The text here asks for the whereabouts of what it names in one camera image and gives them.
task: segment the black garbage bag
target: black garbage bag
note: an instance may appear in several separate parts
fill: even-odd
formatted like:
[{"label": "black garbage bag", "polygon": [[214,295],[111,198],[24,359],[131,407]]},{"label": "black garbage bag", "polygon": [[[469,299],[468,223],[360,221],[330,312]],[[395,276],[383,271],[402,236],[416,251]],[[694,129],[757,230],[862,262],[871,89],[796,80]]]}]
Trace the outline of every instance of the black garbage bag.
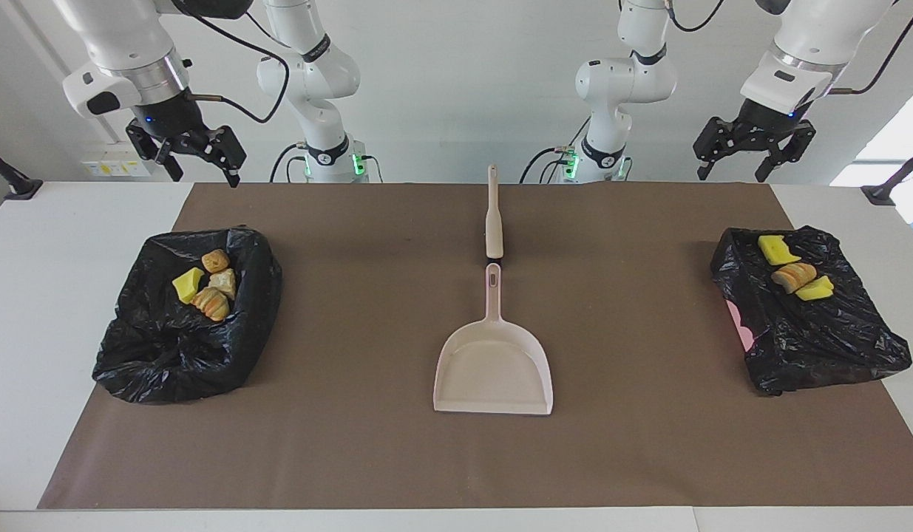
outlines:
[{"label": "black garbage bag", "polygon": [[[834,282],[828,299],[802,301],[771,281],[758,236],[784,235],[802,262]],[[863,383],[910,367],[906,340],[893,334],[873,306],[861,278],[830,233],[727,229],[712,263],[713,281],[737,307],[741,327],[754,337],[746,350],[751,381],[768,395],[798,388]]]},{"label": "black garbage bag", "polygon": [[[190,268],[202,269],[200,257],[215,249],[229,255],[237,280],[230,316],[219,323],[181,303],[172,285]],[[273,329],[281,292],[282,270],[260,232],[152,236],[118,296],[92,377],[129,402],[196,400],[240,387]]]}]

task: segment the yellow sponge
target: yellow sponge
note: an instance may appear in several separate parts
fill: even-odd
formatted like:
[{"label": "yellow sponge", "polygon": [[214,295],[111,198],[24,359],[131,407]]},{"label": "yellow sponge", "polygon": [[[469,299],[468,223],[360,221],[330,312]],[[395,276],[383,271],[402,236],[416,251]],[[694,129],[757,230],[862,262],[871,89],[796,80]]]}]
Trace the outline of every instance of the yellow sponge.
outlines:
[{"label": "yellow sponge", "polygon": [[182,276],[173,280],[173,287],[177,289],[177,297],[182,303],[193,301],[193,296],[200,292],[200,279],[203,277],[203,270],[199,268],[190,268]]},{"label": "yellow sponge", "polygon": [[814,301],[815,299],[827,299],[834,295],[834,283],[827,276],[804,285],[802,289],[795,293],[802,301]]},{"label": "yellow sponge", "polygon": [[800,256],[791,255],[782,235],[761,235],[758,238],[758,247],[764,254],[768,264],[772,266],[781,266],[781,264],[789,264],[801,260]]}]

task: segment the pastry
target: pastry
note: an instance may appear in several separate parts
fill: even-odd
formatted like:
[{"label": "pastry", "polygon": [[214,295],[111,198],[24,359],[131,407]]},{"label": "pastry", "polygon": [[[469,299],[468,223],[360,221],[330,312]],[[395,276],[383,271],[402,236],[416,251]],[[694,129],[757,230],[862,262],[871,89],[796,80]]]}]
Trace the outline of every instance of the pastry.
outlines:
[{"label": "pastry", "polygon": [[803,262],[792,262],[781,266],[777,272],[771,275],[771,280],[784,287],[784,293],[794,293],[800,287],[813,282],[817,276],[818,270],[814,266]]},{"label": "pastry", "polygon": [[207,318],[220,322],[229,316],[229,301],[215,287],[205,287],[193,297],[193,305]]},{"label": "pastry", "polygon": [[229,268],[229,256],[222,249],[215,249],[203,256],[203,268],[209,273],[222,272]]},{"label": "pastry", "polygon": [[223,293],[224,296],[229,297],[230,300],[236,299],[236,272],[232,268],[226,268],[222,272],[213,273],[210,276],[209,286],[215,287]]}]

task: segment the black cable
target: black cable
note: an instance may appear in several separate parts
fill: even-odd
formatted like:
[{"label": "black cable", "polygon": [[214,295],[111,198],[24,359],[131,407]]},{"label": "black cable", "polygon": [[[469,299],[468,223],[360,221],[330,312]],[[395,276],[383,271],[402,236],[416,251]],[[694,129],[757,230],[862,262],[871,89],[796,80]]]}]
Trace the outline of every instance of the black cable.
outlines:
[{"label": "black cable", "polygon": [[369,161],[371,159],[373,159],[374,164],[376,166],[378,166],[378,179],[381,180],[381,183],[384,182],[384,174],[381,173],[381,161],[378,161],[378,158],[376,158],[374,155],[365,155],[364,157],[362,157],[362,160],[364,160],[364,161]]},{"label": "black cable", "polygon": [[[569,146],[570,146],[570,145],[574,145],[574,141],[577,140],[578,135],[581,135],[581,132],[584,131],[584,128],[587,128],[587,127],[588,127],[588,122],[589,122],[589,121],[591,121],[591,115],[588,115],[588,117],[584,119],[584,124],[581,124],[581,127],[578,128],[577,133],[574,134],[574,136],[572,136],[571,142],[568,142],[568,145],[569,145]],[[564,154],[561,154],[561,156],[558,157],[558,161],[555,161],[555,162],[557,162],[558,164],[561,164],[561,162],[564,161],[564,159],[565,159],[565,155],[564,155]],[[549,183],[551,182],[551,180],[554,179],[554,171],[556,171],[557,169],[558,169],[558,166],[555,166],[554,168],[551,169],[551,175],[548,176],[548,182],[549,182]]]},{"label": "black cable", "polygon": [[291,159],[288,159],[288,161],[286,161],[286,163],[285,163],[285,179],[286,179],[286,181],[288,181],[289,183],[291,183],[291,164],[293,164],[293,162],[295,162],[295,161],[303,161],[303,162],[304,162],[304,161],[305,161],[305,158],[304,158],[302,155],[298,155],[298,156],[293,157],[293,158],[291,158]]},{"label": "black cable", "polygon": [[625,182],[625,183],[628,182],[628,181],[631,181],[631,171],[632,171],[632,169],[633,169],[633,159],[630,158],[630,157],[625,157],[625,158],[624,158],[624,163],[621,164],[621,168],[624,168],[624,165],[625,165],[626,163],[631,163],[631,165],[628,166],[628,171],[625,172],[625,174],[624,174],[624,182]]},{"label": "black cable", "polygon": [[253,13],[249,13],[249,11],[246,11],[246,16],[249,17],[249,20],[253,21],[253,24],[255,24],[256,27],[259,28],[259,31],[261,31],[261,33],[264,33],[266,37],[268,37],[271,40],[275,41],[276,43],[282,45],[282,47],[288,48],[288,44],[285,44],[285,43],[283,43],[283,41],[280,41],[280,40],[276,39],[276,37],[273,37],[273,34],[269,33],[269,30],[266,30],[266,28],[262,24],[260,24],[259,21],[257,21],[256,17],[253,17]]},{"label": "black cable", "polygon": [[[186,6],[186,0],[180,0],[180,2],[181,2],[181,4],[183,4],[183,6]],[[234,102],[233,100],[229,100],[229,98],[227,98],[227,97],[223,97],[223,95],[221,95],[218,98],[210,98],[210,97],[200,98],[200,95],[191,95],[193,100],[219,101],[219,102],[225,103],[227,105],[230,105],[230,106],[236,108],[237,110],[242,112],[244,115],[246,115],[246,117],[250,117],[260,124],[265,124],[266,122],[271,120],[271,118],[273,118],[274,115],[276,115],[276,111],[278,111],[279,106],[282,104],[282,100],[284,100],[285,93],[288,88],[288,76],[290,75],[290,72],[288,71],[288,63],[286,63],[284,58],[280,58],[273,52],[271,52],[269,50],[265,50],[265,48],[263,48],[263,47],[258,47],[256,44],[250,43],[250,41],[244,41],[244,40],[240,39],[239,37],[236,37],[236,35],[229,33],[228,31],[224,30],[222,27],[219,27],[216,24],[211,23],[209,20],[206,20],[205,18],[203,18],[202,16],[200,16],[196,13],[190,13],[189,10],[182,10],[182,11],[183,11],[183,14],[186,14],[186,15],[189,15],[189,16],[195,18],[197,21],[200,22],[200,24],[203,24],[203,26],[209,27],[210,30],[216,31],[216,33],[223,35],[223,37],[226,37],[227,39],[233,41],[234,43],[240,44],[243,47],[249,48],[250,50],[254,50],[254,51],[259,52],[260,54],[266,54],[267,56],[274,58],[274,60],[279,61],[282,64],[282,67],[285,68],[285,79],[282,81],[282,90],[279,91],[278,98],[276,98],[276,104],[274,104],[273,108],[271,108],[271,110],[269,111],[269,115],[266,115],[266,117],[264,117],[264,118],[259,118],[256,115],[253,115],[252,112],[248,111],[245,107],[239,105],[237,102]]]},{"label": "black cable", "polygon": [[[543,183],[543,182],[545,181],[545,172],[548,171],[548,168],[551,168],[551,166],[554,166],[554,169],[557,169],[558,166],[561,166],[562,164],[563,164],[563,163],[560,162],[560,161],[550,161],[550,162],[548,162],[548,164],[545,165],[545,168],[542,168],[542,169],[541,169],[541,175],[538,176],[538,184],[541,184],[541,183]],[[552,178],[552,177],[554,177],[554,171],[551,172],[551,176],[548,178],[548,183],[551,182],[551,178]]]},{"label": "black cable", "polygon": [[278,166],[281,164],[282,159],[285,159],[285,155],[289,151],[293,151],[293,149],[296,149],[300,146],[301,146],[300,144],[290,144],[290,145],[288,145],[288,147],[286,147],[286,149],[283,149],[281,154],[279,154],[278,158],[276,159],[276,164],[273,165],[273,171],[269,172],[269,182],[270,183],[273,183],[274,181],[276,181],[276,171],[278,171]]},{"label": "black cable", "polygon": [[677,30],[685,31],[686,33],[693,33],[693,31],[700,31],[703,27],[706,27],[706,24],[709,24],[713,20],[713,17],[716,16],[716,13],[719,13],[719,8],[722,7],[726,0],[719,0],[719,3],[716,3],[716,7],[713,7],[713,12],[706,17],[706,20],[702,21],[702,24],[696,27],[684,27],[683,24],[680,24],[676,20],[676,11],[673,11],[673,2],[668,2],[666,7],[666,13],[670,15],[670,20],[673,21],[673,26]]},{"label": "black cable", "polygon": [[909,19],[909,23],[906,24],[906,27],[903,28],[902,33],[900,33],[900,36],[897,37],[896,43],[893,44],[893,48],[891,48],[889,50],[889,54],[886,54],[886,58],[885,58],[885,60],[883,60],[883,64],[880,65],[880,69],[878,71],[876,71],[876,74],[873,75],[873,79],[871,80],[871,82],[869,82],[867,84],[866,87],[864,87],[862,89],[851,89],[849,87],[841,87],[841,88],[837,88],[837,89],[831,89],[830,91],[828,91],[827,94],[829,94],[829,95],[862,95],[862,94],[866,93],[867,91],[871,90],[871,88],[873,88],[873,85],[875,85],[876,82],[878,82],[880,80],[880,75],[883,75],[883,71],[886,70],[886,67],[889,66],[889,62],[892,61],[893,55],[896,54],[896,50],[898,50],[898,48],[900,47],[900,44],[903,43],[903,39],[906,39],[906,34],[909,33],[910,28],[913,28],[913,17],[912,17],[912,19]]},{"label": "black cable", "polygon": [[524,171],[521,172],[521,178],[518,179],[518,185],[521,185],[525,182],[525,176],[528,175],[528,171],[529,171],[529,169],[532,168],[532,165],[534,165],[534,162],[538,161],[538,159],[540,159],[542,155],[551,154],[552,151],[554,151],[554,148],[546,148],[546,149],[542,149],[542,151],[539,151],[537,154],[535,154],[534,157],[532,157],[532,160],[528,162],[528,165],[525,166]]}]

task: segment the brown paper sheet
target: brown paper sheet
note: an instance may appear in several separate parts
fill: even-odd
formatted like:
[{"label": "brown paper sheet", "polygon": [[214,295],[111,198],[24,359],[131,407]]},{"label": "brown paper sheet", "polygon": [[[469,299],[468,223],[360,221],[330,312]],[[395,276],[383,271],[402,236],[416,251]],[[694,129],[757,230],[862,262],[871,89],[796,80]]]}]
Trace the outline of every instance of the brown paper sheet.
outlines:
[{"label": "brown paper sheet", "polygon": [[709,261],[726,227],[790,228],[769,188],[501,201],[503,313],[548,354],[551,417],[432,410],[443,342],[483,315],[484,186],[198,184],[176,230],[246,223],[282,264],[263,357],[192,404],[95,388],[40,508],[913,505],[883,384],[751,388]]}]

